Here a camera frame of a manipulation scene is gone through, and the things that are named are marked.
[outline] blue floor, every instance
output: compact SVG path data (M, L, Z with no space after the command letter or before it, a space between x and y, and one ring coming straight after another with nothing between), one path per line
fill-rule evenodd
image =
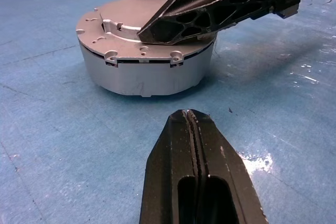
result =
M198 87L152 98L85 70L75 25L108 1L0 0L1 224L138 223L147 156L186 108L241 153L271 224L336 223L336 0L219 33Z

